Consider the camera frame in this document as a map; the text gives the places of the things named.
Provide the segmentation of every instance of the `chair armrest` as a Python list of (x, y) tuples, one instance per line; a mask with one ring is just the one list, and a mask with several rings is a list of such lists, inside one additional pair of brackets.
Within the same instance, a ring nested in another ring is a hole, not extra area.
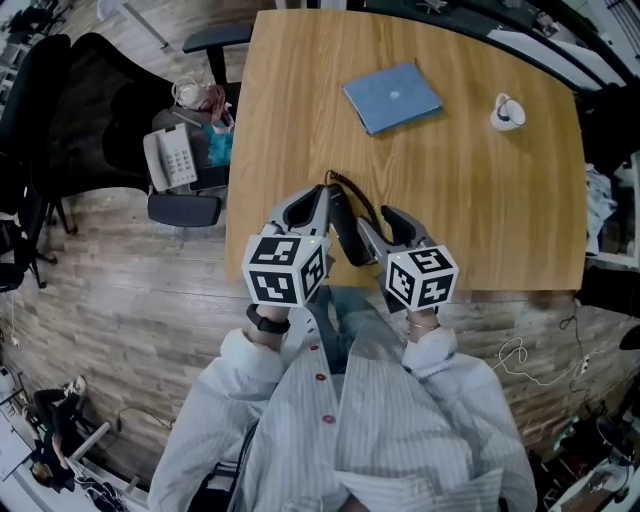
[(211, 47), (224, 48), (233, 44), (248, 43), (252, 32), (253, 25), (250, 23), (207, 28), (190, 35), (182, 46), (182, 51), (192, 53)]
[(98, 430), (96, 430), (91, 436), (89, 436), (84, 443), (71, 455), (68, 457), (68, 461), (78, 462), (84, 454), (87, 453), (91, 447), (96, 444), (100, 439), (104, 437), (104, 435), (109, 432), (111, 425), (108, 422), (104, 422)]
[(222, 211), (218, 197), (151, 194), (147, 199), (149, 218), (160, 224), (183, 228), (214, 226)]

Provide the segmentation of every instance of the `shirt cuff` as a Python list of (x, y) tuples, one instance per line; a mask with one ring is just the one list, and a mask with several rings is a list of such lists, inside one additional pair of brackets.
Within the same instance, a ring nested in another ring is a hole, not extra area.
[(252, 343), (242, 329), (234, 329), (225, 336), (220, 356), (229, 366), (262, 382), (278, 383), (284, 375), (280, 354), (264, 345)]
[(453, 329), (438, 327), (423, 335), (418, 343), (407, 343), (402, 356), (402, 366), (420, 373), (420, 370), (448, 359), (457, 348), (458, 340)]

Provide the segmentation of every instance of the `jeans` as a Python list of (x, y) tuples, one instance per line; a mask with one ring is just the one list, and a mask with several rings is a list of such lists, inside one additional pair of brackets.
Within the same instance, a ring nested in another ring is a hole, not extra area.
[[(43, 389), (33, 394), (33, 403), (38, 418), (47, 429), (47, 437), (49, 434), (58, 434), (62, 440), (62, 452), (65, 455), (71, 455), (82, 444), (72, 421), (79, 399), (80, 397), (75, 393), (69, 393), (65, 397), (61, 389)], [(62, 402), (59, 405), (54, 405), (60, 400)]]
[[(336, 309), (338, 330), (329, 320), (329, 303)], [(344, 374), (353, 341), (360, 327), (367, 320), (384, 322), (358, 288), (347, 286), (321, 286), (316, 302), (307, 304), (318, 324), (320, 338), (324, 346), (332, 375)]]

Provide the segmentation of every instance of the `clothing pile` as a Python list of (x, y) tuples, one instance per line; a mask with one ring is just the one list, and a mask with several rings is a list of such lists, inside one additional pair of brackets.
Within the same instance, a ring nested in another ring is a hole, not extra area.
[(618, 207), (611, 197), (611, 181), (587, 164), (587, 254), (598, 254), (598, 234)]
[(108, 482), (100, 483), (93, 478), (76, 477), (76, 483), (84, 489), (89, 498), (101, 512), (127, 512), (120, 499), (120, 493)]

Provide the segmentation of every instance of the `person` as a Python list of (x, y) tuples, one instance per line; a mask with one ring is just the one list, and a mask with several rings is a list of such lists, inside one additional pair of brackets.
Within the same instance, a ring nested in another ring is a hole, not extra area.
[(31, 453), (31, 474), (39, 484), (57, 492), (69, 488), (69, 482), (73, 481), (74, 474), (65, 457), (73, 454), (83, 441), (72, 418), (86, 389), (86, 380), (80, 376), (62, 389), (43, 389), (33, 394), (36, 413), (46, 429), (44, 441), (29, 418), (29, 409), (22, 410), (36, 445)]
[[(433, 310), (408, 312), (406, 345), (356, 289), (323, 286), (305, 308), (255, 313), (260, 328), (254, 318), (228, 333), (191, 388), (150, 510), (193, 510), (201, 483), (241, 451), (228, 510), (535, 510), (500, 382), (457, 352)], [(287, 318), (286, 338), (265, 332)]]

